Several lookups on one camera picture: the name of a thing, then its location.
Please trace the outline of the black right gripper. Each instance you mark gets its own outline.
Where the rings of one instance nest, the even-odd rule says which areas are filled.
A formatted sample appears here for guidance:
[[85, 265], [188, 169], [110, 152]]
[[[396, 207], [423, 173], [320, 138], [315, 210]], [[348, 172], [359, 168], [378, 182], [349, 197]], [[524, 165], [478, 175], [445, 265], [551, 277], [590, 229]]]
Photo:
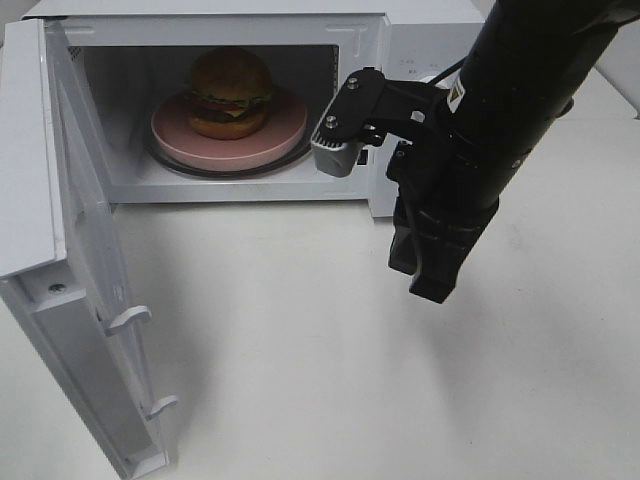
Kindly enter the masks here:
[[[355, 71], [328, 105], [319, 133], [375, 147], [389, 133], [413, 139], [447, 92], [439, 84], [454, 72], [446, 69], [421, 82], [388, 79], [377, 69]], [[500, 205], [499, 199], [485, 206], [468, 202], [453, 159], [445, 147], [400, 141], [387, 166], [387, 177], [398, 186], [388, 266], [411, 277], [410, 293], [438, 304], [455, 289], [460, 268]]]

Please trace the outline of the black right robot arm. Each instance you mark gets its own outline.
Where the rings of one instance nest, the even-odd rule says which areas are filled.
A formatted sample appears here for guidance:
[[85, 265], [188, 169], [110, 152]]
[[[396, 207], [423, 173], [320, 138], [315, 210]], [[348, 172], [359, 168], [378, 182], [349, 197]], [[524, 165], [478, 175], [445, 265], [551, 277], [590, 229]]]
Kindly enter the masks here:
[[551, 125], [573, 106], [635, 1], [498, 1], [469, 53], [437, 80], [353, 72], [312, 136], [318, 170], [351, 173], [366, 146], [398, 144], [389, 265], [414, 295], [441, 303], [492, 220], [499, 197]]

